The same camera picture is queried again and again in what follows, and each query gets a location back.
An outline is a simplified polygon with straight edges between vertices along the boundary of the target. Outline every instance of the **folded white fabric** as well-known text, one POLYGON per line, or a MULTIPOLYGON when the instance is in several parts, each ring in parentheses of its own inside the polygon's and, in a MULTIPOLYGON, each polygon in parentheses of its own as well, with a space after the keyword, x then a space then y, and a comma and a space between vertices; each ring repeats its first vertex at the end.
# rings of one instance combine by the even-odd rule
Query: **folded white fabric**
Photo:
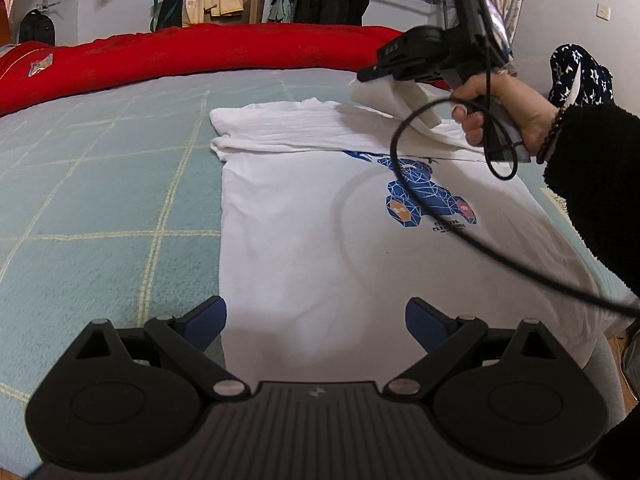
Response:
MULTIPOLYGON (((411 115, 414 110, 436 98, 427 91, 425 85, 418 85, 415 81, 395 81, 391 76, 367 83, 354 79, 350 87, 353 102, 402 120, 411 115)), ((473 152, 482 152, 482 148, 470 146, 466 142, 462 128, 447 123, 449 121, 441 121, 435 111, 430 109, 416 117, 411 125, 424 136, 438 142, 473 152)))
MULTIPOLYGON (((354 150, 388 153, 400 121, 375 110, 312 98, 302 102, 275 102, 244 108, 210 111, 219 137, 211 149, 225 160, 229 150, 250 152, 307 152, 354 150)), ((453 120, 436 126, 436 140, 409 127, 401 137, 398 153, 435 158, 484 160, 482 153, 459 142, 464 132, 453 120)))
MULTIPOLYGON (((396 120, 315 100, 212 110, 210 118, 220 134, 212 148, 227 161, 222 343, 228 369, 252 386, 388 381, 423 355, 404 326, 412 296, 496 328, 541 319, 580 366, 616 319, 513 274, 423 215, 386 156, 396 120)), ((402 149, 407 178, 457 229, 596 291, 518 178, 498 181, 481 155, 415 130, 402 149)))

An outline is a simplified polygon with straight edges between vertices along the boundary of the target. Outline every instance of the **black fuzzy sleeve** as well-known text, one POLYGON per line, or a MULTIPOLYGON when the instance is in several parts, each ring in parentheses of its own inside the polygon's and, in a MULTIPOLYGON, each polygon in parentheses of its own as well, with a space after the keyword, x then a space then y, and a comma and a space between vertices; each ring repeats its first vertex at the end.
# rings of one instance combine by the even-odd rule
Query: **black fuzzy sleeve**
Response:
POLYGON ((594 256, 640 296, 640 118, 613 103, 569 108, 545 181, 594 256))

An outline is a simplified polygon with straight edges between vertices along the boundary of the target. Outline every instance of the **black backpack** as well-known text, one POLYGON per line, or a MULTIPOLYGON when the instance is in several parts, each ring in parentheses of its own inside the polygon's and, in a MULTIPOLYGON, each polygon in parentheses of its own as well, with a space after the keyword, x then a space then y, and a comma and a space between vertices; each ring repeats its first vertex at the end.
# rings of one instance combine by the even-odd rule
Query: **black backpack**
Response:
POLYGON ((56 30, 49 16, 45 16, 39 10, 33 9, 20 22, 18 43, 25 41, 41 41, 55 46, 56 30))

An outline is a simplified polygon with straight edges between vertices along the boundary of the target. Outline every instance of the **light switch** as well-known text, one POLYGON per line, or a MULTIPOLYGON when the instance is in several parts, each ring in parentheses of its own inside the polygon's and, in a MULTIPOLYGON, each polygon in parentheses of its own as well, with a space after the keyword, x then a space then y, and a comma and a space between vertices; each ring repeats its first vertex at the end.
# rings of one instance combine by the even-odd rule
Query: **light switch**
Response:
POLYGON ((598 10, 596 10, 596 16, 602 18, 603 20, 611 19, 611 7, 607 7, 603 4, 598 4, 598 10))

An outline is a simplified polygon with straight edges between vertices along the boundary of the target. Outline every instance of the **silver screw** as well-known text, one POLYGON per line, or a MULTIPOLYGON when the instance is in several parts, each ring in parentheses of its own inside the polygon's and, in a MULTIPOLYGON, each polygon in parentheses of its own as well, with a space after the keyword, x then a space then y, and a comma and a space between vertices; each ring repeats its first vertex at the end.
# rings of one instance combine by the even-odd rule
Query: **silver screw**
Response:
POLYGON ((244 384, 234 379, 226 379, 214 384, 213 391, 222 397, 235 397, 244 393, 244 384))
POLYGON ((396 395, 414 395, 420 391, 420 383, 413 379, 394 379, 388 386, 396 395))

